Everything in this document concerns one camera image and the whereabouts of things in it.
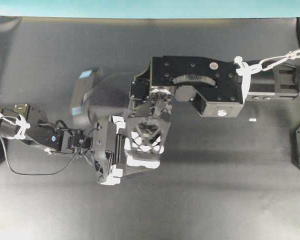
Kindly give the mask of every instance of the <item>white plastic part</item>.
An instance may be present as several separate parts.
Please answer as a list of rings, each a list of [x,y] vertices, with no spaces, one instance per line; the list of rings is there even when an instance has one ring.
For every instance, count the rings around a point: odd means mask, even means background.
[[[137,137],[136,139],[134,139],[135,143],[138,144],[138,145],[141,145],[142,144],[142,138],[139,136]]]
[[[151,150],[151,147],[148,145],[141,145],[139,148],[145,153]]]
[[[79,78],[80,78],[80,79],[87,78],[87,77],[90,76],[91,73],[92,73],[92,69],[87,70],[87,71],[83,71],[83,72],[80,74]]]
[[[164,146],[161,146],[160,151],[159,151],[159,154],[162,154],[164,151],[165,151],[165,147],[164,147]]]
[[[119,133],[119,129],[126,129],[126,122],[122,116],[112,116],[112,121],[116,125],[116,133]]]
[[[132,131],[131,137],[132,137],[132,139],[136,139],[137,137],[139,137],[139,134],[136,131]]]
[[[125,139],[125,141],[124,141],[124,150],[126,150],[126,151],[131,151],[131,145],[130,145],[130,141],[129,141],[129,139]]]
[[[152,146],[156,146],[158,143],[161,142],[161,136],[159,136],[155,141],[154,143],[152,143]]]
[[[46,148],[44,149],[44,151],[45,151],[46,153],[48,153],[49,155],[52,154],[52,153],[51,153],[52,150],[53,150],[53,149],[51,149],[51,148],[49,148],[49,147],[46,147]]]
[[[127,155],[126,164],[131,167],[146,167],[147,169],[156,169],[160,166],[160,161],[144,161],[134,159],[131,155]]]
[[[236,56],[234,58],[234,63],[238,64],[240,67],[236,69],[236,73],[239,76],[242,76],[241,91],[242,91],[242,100],[243,103],[245,103],[245,100],[248,96],[248,92],[250,89],[251,75],[260,72],[262,66],[260,64],[254,64],[249,66],[245,61],[243,61],[241,56]]]
[[[160,146],[156,145],[156,146],[153,147],[153,149],[158,152],[160,150]]]
[[[106,181],[101,183],[102,185],[108,185],[108,186],[113,186],[116,184],[120,184],[121,182],[121,177],[123,176],[123,170],[120,168],[117,168],[117,165],[112,165],[110,167],[110,172],[108,177],[106,178]]]
[[[220,109],[220,110],[218,110],[217,115],[218,115],[219,117],[225,117],[225,116],[228,115],[228,113],[227,113],[226,110]]]
[[[113,186],[116,184],[120,184],[121,179],[119,177],[108,176],[106,181],[102,182],[101,185]]]
[[[26,139],[26,135],[25,135],[26,130],[30,128],[30,124],[27,123],[24,116],[19,114],[19,117],[20,117],[20,120],[19,119],[15,120],[15,124],[17,126],[19,126],[20,128],[19,128],[18,132],[16,133],[16,135],[14,135],[14,139],[24,140],[24,139]]]

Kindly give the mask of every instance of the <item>white object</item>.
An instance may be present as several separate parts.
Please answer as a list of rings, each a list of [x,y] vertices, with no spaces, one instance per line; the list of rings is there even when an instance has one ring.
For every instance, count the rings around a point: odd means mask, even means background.
[[[87,77],[90,76],[91,73],[92,73],[92,69],[87,70],[87,71],[83,71],[83,72],[80,74],[79,78],[80,78],[80,79],[87,78]]]
[[[119,129],[126,129],[126,122],[122,116],[112,116],[112,121],[116,125],[116,133],[119,133]]]
[[[216,62],[211,62],[210,64],[209,64],[209,67],[212,69],[212,70],[217,70],[218,68],[219,68],[219,65],[218,65],[218,63],[216,63]]]
[[[228,114],[227,114],[227,111],[226,111],[226,110],[220,109],[220,110],[218,110],[217,115],[218,115],[219,117],[225,117],[225,116],[227,116]]]
[[[18,140],[24,140],[26,138],[26,130],[30,128],[30,124],[27,123],[26,119],[24,116],[20,115],[20,120],[17,119],[15,120],[15,125],[19,126],[19,130],[16,133],[16,135],[14,135],[14,139],[18,139]]]
[[[106,181],[101,183],[102,185],[108,185],[108,186],[113,186],[116,184],[120,184],[121,182],[121,177],[123,176],[123,170],[120,168],[117,168],[117,165],[112,165],[110,167],[110,172],[108,177],[106,178]]]
[[[138,160],[134,159],[131,155],[127,155],[126,157],[126,164],[131,167],[145,167],[147,169],[156,169],[160,166],[160,161],[144,161],[144,160]]]
[[[46,153],[48,153],[49,155],[52,154],[52,153],[51,153],[52,150],[53,150],[53,149],[51,149],[51,148],[49,148],[49,147],[46,147],[46,148],[44,149],[44,151],[45,151]]]
[[[234,58],[234,63],[238,64],[240,67],[236,70],[236,73],[239,76],[242,76],[241,91],[242,91],[242,100],[243,103],[245,103],[245,100],[248,96],[248,92],[250,89],[251,75],[259,73],[262,69],[262,66],[259,64],[254,64],[249,66],[248,63],[243,61],[241,56],[236,56]]]

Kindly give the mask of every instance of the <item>wire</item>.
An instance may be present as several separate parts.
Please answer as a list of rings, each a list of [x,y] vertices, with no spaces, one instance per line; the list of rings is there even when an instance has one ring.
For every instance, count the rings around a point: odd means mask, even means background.
[[[67,131],[70,134],[70,136],[73,136],[73,133],[71,132],[71,130],[68,128],[67,124],[63,120],[59,119],[55,122],[55,125],[57,127],[59,124],[61,124],[63,126],[63,128],[61,128],[62,130]]]
[[[55,172],[51,172],[51,173],[23,173],[23,172],[18,172],[18,171],[15,171],[10,163],[9,163],[9,159],[8,159],[8,154],[7,154],[7,148],[6,148],[6,144],[2,138],[2,135],[0,133],[0,142],[2,144],[2,148],[3,148],[3,153],[4,153],[4,158],[5,158],[5,161],[6,161],[6,164],[8,165],[9,169],[15,173],[15,174],[18,174],[18,175],[24,175],[24,176],[52,176],[52,175],[55,175],[55,174],[58,174],[60,172],[62,172],[63,170],[67,169],[70,164],[74,161],[74,159],[76,158],[76,156],[78,156],[79,152],[81,151],[81,148],[83,147],[83,145],[86,143],[89,135],[94,131],[94,130],[98,130],[98,127],[95,127],[93,129],[91,129],[89,131],[89,133],[85,136],[83,142],[81,143],[81,145],[79,146],[79,150],[73,155],[73,157],[70,159],[70,161],[63,167],[61,168],[60,170],[58,171],[55,171]]]

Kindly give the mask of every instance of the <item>robotic arm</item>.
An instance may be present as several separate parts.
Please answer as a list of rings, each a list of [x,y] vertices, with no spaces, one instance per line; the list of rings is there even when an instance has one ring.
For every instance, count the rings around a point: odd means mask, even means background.
[[[289,54],[281,58],[291,59]],[[0,107],[0,134],[51,155],[70,156],[69,163],[84,158],[98,183],[119,184],[122,176],[159,167],[174,100],[189,102],[201,117],[210,118],[235,118],[245,101],[300,101],[300,65],[279,60],[263,68],[268,61],[153,57],[130,89],[123,81],[116,81],[116,88],[103,87],[107,78],[102,69],[91,69],[75,83],[73,129],[61,120],[48,122],[39,109],[17,104],[13,111]],[[63,141],[67,152],[62,152]],[[295,164],[300,168],[300,158]]]

